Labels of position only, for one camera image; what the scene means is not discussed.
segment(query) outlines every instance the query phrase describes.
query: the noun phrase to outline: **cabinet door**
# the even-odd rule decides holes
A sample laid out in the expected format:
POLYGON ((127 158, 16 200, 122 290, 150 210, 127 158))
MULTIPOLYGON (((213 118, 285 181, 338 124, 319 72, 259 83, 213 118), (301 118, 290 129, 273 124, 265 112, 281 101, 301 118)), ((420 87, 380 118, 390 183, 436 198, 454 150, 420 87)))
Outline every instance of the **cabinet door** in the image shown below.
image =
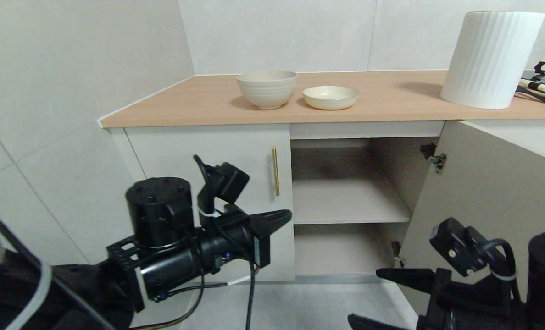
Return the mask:
MULTIPOLYGON (((431 169, 419 196, 400 256, 405 268, 449 268, 432 248, 432 228, 448 217, 473 226, 487 239, 513 247, 522 298, 528 287, 528 243, 545 232, 545 158, 459 121, 447 121, 436 154, 446 153, 443 173, 431 169)), ((455 281, 476 282, 489 270, 455 281)), ((402 287, 418 314, 428 294, 402 287)))
MULTIPOLYGON (((247 213, 292 209, 291 140, 289 125, 222 125, 187 127, 141 127, 126 129, 132 148, 146 177, 181 177, 191 183, 193 205, 197 206, 203 177, 193 161, 197 154, 204 163, 225 161, 250 175, 236 204, 247 213), (273 157, 278 154, 280 196, 275 194, 273 157)), ((216 203, 222 209, 222 201, 216 203)), ((229 281, 249 275, 245 261, 235 260, 207 281, 229 281)), ((271 237, 271 263, 256 277, 261 281, 295 279, 293 221, 271 237)))

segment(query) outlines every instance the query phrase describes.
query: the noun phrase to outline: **wooden countertop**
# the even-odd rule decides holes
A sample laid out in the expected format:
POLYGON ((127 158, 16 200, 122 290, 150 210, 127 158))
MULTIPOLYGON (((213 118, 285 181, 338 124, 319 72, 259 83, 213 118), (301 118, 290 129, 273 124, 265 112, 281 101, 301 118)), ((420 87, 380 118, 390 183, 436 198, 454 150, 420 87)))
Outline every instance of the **wooden countertop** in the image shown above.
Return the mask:
POLYGON ((235 75, 197 76, 100 120, 102 127, 327 123, 348 121, 440 121, 545 119, 545 104, 516 96, 508 109, 486 110, 440 99, 446 71, 300 73, 288 104, 274 110, 252 106, 235 75), (338 85, 360 90, 358 102, 339 111, 307 106, 301 92, 338 85))

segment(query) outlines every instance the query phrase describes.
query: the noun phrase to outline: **shallow dish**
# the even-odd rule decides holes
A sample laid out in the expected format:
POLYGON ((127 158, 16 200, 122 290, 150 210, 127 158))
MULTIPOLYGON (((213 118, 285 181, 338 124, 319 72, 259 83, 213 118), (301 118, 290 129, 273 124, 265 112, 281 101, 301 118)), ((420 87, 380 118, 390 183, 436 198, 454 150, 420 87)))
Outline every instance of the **shallow dish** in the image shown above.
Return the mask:
POLYGON ((303 91, 303 98, 310 107, 321 110, 341 110, 356 103, 360 92, 343 86, 317 86, 303 91))

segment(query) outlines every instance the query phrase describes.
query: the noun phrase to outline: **zip tie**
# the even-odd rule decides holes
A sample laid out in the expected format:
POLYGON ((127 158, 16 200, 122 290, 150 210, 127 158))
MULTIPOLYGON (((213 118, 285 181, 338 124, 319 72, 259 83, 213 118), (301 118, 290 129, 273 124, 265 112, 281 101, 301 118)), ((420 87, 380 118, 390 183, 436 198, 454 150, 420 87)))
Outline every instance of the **zip tie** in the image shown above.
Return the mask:
POLYGON ((219 218, 219 217, 222 216, 222 213, 220 213, 220 212, 217 211, 217 210, 214 211, 214 213, 208 214, 208 213, 203 212, 202 209, 199 209, 199 213, 200 213, 201 215, 203 215, 204 217, 210 217, 210 218, 219 218))

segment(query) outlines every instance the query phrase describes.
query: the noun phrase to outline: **door hinge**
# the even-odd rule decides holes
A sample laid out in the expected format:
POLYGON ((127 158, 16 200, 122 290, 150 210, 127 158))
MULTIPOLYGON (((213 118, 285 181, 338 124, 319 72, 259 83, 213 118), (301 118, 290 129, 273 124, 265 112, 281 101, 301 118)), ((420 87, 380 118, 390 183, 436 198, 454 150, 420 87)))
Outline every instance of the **door hinge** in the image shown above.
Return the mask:
POLYGON ((429 161, 436 168, 436 173, 439 175, 444 171, 444 165, 448 159, 448 156, 444 153, 440 153, 436 156, 436 144, 423 144, 419 147, 419 151, 423 154, 425 160, 429 161))
POLYGON ((398 265, 395 264, 395 266, 399 266, 400 268, 405 268, 406 260, 404 258, 401 258, 399 254, 401 253, 401 243, 397 241, 391 241, 390 247, 393 249, 393 255, 396 263, 399 263, 398 265))

